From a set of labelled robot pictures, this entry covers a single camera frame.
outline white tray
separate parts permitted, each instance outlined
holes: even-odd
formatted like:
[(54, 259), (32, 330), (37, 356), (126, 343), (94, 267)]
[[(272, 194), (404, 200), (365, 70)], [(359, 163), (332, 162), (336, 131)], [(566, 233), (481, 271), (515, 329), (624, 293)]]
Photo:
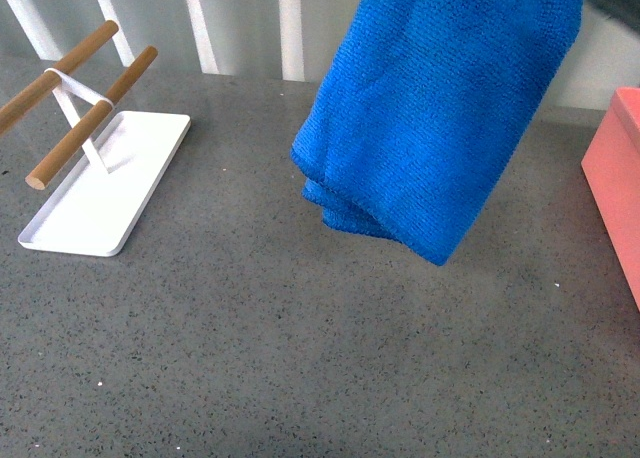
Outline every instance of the white tray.
[(95, 141), (109, 174), (83, 156), (22, 231), (20, 244), (80, 255), (117, 254), (190, 125), (187, 115), (118, 113)]

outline wooden rod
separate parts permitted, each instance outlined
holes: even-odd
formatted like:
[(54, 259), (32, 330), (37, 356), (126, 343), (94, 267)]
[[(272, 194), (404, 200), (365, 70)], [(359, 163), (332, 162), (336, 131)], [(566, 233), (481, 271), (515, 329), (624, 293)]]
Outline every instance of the wooden rod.
[(140, 53), (140, 56), (131, 63), (131, 66), (120, 75), (120, 78), (111, 85), (111, 88), (107, 90), (104, 96), (113, 101), (114, 105), (119, 102), (133, 84), (138, 81), (138, 78), (140, 78), (153, 60), (156, 59), (156, 56), (158, 56), (158, 50), (153, 46), (147, 46), (144, 51)]
[[(127, 70), (120, 75), (120, 78), (111, 85), (105, 97), (115, 105), (131, 86), (138, 81), (138, 78), (149, 67), (151, 62), (158, 56), (158, 50), (154, 47), (147, 47)], [(71, 159), (82, 144), (89, 138), (91, 133), (100, 126), (100, 123), (111, 113), (111, 105), (100, 100), (86, 115), (67, 133), (62, 140), (44, 157), (36, 166), (25, 181), (36, 190), (44, 190), (53, 177)]]
[[(111, 39), (118, 31), (114, 21), (106, 21), (96, 31), (78, 43), (52, 68), (69, 75), (82, 63), (87, 61), (102, 45)], [(53, 71), (46, 71), (33, 83), (0, 108), (0, 135), (8, 131), (34, 106), (47, 96), (51, 90), (61, 83), (60, 77)]]

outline microfiber towel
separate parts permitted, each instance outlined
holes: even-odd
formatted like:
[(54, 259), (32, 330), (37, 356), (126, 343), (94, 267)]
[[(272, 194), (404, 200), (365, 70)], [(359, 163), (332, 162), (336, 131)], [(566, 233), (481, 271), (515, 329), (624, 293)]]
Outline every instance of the microfiber towel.
[(305, 197), (329, 226), (444, 264), (575, 40), (581, 8), (361, 0), (291, 150)]

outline pink box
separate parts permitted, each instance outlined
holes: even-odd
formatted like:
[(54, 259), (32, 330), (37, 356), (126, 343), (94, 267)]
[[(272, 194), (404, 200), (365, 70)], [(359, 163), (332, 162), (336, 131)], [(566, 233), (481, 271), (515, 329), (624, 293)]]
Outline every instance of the pink box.
[(582, 160), (640, 308), (640, 88), (618, 88)]

